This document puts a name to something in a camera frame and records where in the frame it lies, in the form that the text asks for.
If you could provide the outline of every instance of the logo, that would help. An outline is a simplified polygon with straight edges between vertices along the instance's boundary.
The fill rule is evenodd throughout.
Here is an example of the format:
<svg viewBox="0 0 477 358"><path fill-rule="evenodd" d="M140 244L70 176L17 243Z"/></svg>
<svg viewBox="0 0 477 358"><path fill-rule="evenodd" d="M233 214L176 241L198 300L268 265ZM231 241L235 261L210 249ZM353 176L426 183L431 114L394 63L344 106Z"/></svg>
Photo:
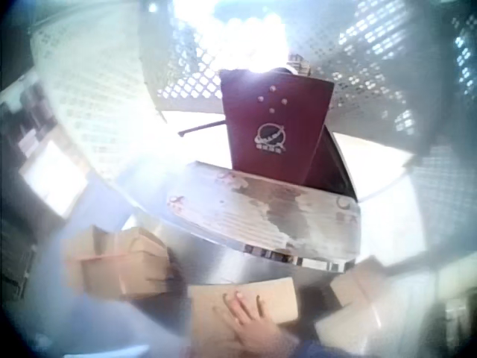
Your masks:
<svg viewBox="0 0 477 358"><path fill-rule="evenodd" d="M285 151L285 127L274 123L261 125L256 133L255 144L258 149L281 154Z"/></svg>

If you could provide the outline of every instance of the white logo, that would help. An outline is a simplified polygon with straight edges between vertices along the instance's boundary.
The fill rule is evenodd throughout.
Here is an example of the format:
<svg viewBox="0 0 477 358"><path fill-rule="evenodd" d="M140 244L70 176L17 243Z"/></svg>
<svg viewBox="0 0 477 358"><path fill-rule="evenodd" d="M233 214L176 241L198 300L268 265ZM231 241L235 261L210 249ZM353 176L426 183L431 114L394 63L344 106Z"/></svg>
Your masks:
<svg viewBox="0 0 477 358"><path fill-rule="evenodd" d="M261 125L256 133L255 143L258 149L281 154L285 151L285 127L275 123Z"/></svg>

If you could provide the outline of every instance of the bright light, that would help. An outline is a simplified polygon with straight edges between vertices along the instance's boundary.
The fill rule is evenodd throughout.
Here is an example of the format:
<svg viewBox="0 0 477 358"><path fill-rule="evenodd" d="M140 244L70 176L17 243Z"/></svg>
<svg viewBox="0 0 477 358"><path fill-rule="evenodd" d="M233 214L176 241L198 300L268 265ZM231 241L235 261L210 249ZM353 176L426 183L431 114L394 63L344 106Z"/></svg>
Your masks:
<svg viewBox="0 0 477 358"><path fill-rule="evenodd" d="M149 4L149 12L150 13L155 13L157 11L157 5L155 2L151 2Z"/></svg>

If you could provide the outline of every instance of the hand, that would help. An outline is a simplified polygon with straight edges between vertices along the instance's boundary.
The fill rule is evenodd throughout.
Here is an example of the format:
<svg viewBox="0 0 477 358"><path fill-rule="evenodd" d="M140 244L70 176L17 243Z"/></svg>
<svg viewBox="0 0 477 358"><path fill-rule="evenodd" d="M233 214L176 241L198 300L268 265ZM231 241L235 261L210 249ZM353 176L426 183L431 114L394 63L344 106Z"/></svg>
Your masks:
<svg viewBox="0 0 477 358"><path fill-rule="evenodd" d="M250 305L242 293L225 295L229 312L215 309L224 323L239 340L239 348L261 357L288 358L298 345L298 340L281 330L270 318L266 303L256 297L256 305Z"/></svg>

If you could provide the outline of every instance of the finger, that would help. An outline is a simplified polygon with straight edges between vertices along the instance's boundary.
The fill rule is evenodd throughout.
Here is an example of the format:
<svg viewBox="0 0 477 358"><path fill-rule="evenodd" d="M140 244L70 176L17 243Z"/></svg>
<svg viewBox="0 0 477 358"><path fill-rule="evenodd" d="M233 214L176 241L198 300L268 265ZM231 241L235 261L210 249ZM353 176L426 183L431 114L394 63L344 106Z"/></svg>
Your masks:
<svg viewBox="0 0 477 358"><path fill-rule="evenodd" d="M256 306L259 308L260 317L270 319L267 304L260 296L256 296Z"/></svg>
<svg viewBox="0 0 477 358"><path fill-rule="evenodd" d="M242 308L239 300L230 295L224 295L224 302L234 317L238 318L241 324L250 323L250 317Z"/></svg>
<svg viewBox="0 0 477 358"><path fill-rule="evenodd" d="M256 310L253 309L252 307L250 307L250 305L249 305L247 299L245 298L245 296L241 292L237 291L236 292L236 297L237 297L237 301L241 305L241 308L244 310L245 313L247 313L248 317L252 320L257 319L258 316L256 314Z"/></svg>
<svg viewBox="0 0 477 358"><path fill-rule="evenodd" d="M225 310L221 310L218 307L214 307L214 312L221 318L223 323L225 323L228 328L233 330L233 332L241 332L241 325L237 318L232 317L228 312L226 312Z"/></svg>

